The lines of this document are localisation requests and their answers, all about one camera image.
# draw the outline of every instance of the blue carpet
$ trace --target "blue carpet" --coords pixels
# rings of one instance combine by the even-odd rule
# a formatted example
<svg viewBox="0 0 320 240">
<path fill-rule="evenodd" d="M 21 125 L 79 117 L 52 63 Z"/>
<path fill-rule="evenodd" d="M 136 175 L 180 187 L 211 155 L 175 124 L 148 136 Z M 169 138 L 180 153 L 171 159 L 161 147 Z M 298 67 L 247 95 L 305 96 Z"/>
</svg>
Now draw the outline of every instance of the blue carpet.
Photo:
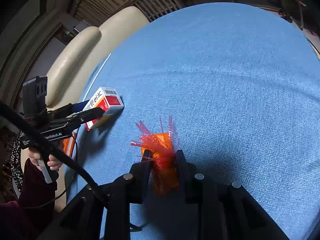
<svg viewBox="0 0 320 240">
<path fill-rule="evenodd" d="M 98 184 L 112 182 L 140 160 L 129 146 L 135 122 L 160 132 L 158 116 L 167 127 L 172 114 L 187 161 L 216 182 L 240 181 L 291 240 L 305 239 L 320 207 L 319 80 L 306 38 L 270 12 L 212 3 L 170 13 L 112 52 L 88 98 L 116 88 L 125 109 L 112 126 L 81 127 L 80 162 Z M 68 201 L 85 184 L 79 178 Z M 195 239 L 195 214 L 179 193 L 150 191 L 132 205 L 131 222 L 144 229 L 131 238 Z"/>
</svg>

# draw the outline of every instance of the dark red sleeve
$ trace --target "dark red sleeve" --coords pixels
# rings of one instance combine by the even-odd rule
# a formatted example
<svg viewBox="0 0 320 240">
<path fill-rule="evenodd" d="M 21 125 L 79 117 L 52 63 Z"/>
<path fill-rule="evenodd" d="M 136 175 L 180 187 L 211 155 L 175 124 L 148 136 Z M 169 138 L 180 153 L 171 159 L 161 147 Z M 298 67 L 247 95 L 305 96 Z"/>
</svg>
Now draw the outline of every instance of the dark red sleeve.
<svg viewBox="0 0 320 240">
<path fill-rule="evenodd" d="M 28 159 L 24 166 L 23 184 L 18 203 L 20 207 L 40 206 L 55 198 L 57 182 L 47 184 L 42 172 Z M 42 232 L 51 222 L 54 201 L 41 208 L 23 209 L 35 228 Z"/>
</svg>

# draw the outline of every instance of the couch cushion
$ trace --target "couch cushion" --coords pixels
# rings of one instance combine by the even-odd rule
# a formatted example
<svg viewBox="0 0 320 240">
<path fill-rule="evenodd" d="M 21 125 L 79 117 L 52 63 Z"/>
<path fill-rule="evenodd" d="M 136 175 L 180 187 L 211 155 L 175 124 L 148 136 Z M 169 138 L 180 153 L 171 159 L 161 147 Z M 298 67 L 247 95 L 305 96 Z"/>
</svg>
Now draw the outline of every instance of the couch cushion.
<svg viewBox="0 0 320 240">
<path fill-rule="evenodd" d="M 100 39 L 99 28 L 91 26 L 80 32 L 61 52 L 47 73 L 48 92 L 45 97 L 47 106 L 54 101 L 61 89 L 61 84 L 72 72 L 81 55 Z"/>
<path fill-rule="evenodd" d="M 48 110 L 57 109 L 68 103 L 77 103 L 88 78 L 99 62 L 148 23 L 148 19 L 134 6 L 124 8 L 106 20 L 99 27 L 101 38 L 81 56 L 72 74 L 66 76 L 64 82 L 60 84 L 60 93 L 55 96 L 54 102 L 50 101 L 50 105 L 47 104 Z"/>
</svg>

